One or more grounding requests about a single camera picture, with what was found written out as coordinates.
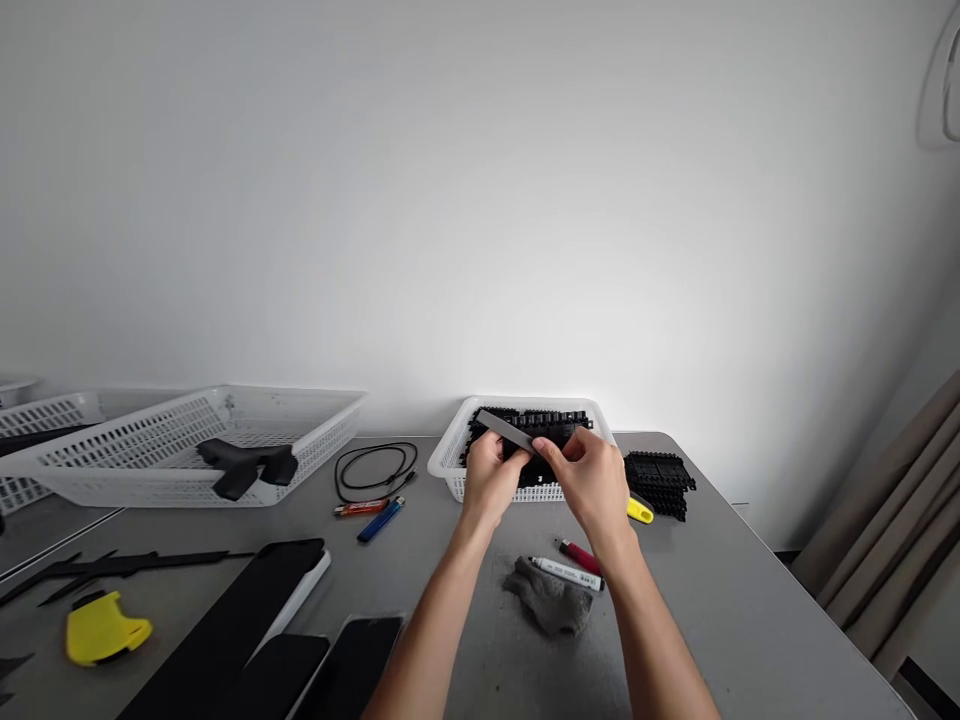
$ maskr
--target gray glove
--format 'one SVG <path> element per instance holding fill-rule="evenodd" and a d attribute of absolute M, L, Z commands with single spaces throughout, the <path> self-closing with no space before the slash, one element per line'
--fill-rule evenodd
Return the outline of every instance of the gray glove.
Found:
<path fill-rule="evenodd" d="M 544 572 L 522 555 L 514 566 L 503 588 L 520 598 L 540 629 L 549 637 L 579 635 L 590 619 L 593 595 Z"/>

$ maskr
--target hand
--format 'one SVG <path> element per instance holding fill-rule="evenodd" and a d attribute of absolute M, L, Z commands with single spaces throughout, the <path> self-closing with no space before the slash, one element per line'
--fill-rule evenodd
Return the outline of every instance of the hand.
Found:
<path fill-rule="evenodd" d="M 578 427 L 562 452 L 547 438 L 534 438 L 533 446 L 553 468 L 567 505 L 598 557 L 622 538 L 635 539 L 627 516 L 630 488 L 616 445 Z"/>
<path fill-rule="evenodd" d="M 461 519 L 478 523 L 491 531 L 500 524 L 504 510 L 513 500 L 520 481 L 520 468 L 533 457 L 518 448 L 509 460 L 503 459 L 503 441 L 487 430 L 470 446 L 467 481 L 463 492 Z"/>

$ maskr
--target beige curtain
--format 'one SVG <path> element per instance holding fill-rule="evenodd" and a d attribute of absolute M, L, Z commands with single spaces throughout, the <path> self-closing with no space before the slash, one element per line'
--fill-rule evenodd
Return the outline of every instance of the beige curtain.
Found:
<path fill-rule="evenodd" d="M 960 371 L 845 491 L 791 566 L 889 680 L 960 566 Z"/>

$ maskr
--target forearm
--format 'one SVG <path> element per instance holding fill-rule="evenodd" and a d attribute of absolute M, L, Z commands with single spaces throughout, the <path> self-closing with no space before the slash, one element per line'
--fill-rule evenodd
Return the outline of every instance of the forearm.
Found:
<path fill-rule="evenodd" d="M 453 661 L 492 528 L 462 519 L 363 717 L 441 718 Z"/>
<path fill-rule="evenodd" d="M 719 718 L 636 535 L 612 543 L 600 562 L 617 614 L 633 716 Z"/>

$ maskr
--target left hand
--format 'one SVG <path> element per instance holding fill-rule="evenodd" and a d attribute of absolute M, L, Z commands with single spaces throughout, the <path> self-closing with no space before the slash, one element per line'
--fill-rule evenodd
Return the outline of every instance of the left hand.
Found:
<path fill-rule="evenodd" d="M 467 480 L 461 521 L 476 522 L 493 530 L 513 500 L 520 481 L 520 469 L 533 456 L 522 448 L 503 459 L 500 435 L 487 430 L 470 446 L 467 456 Z"/>

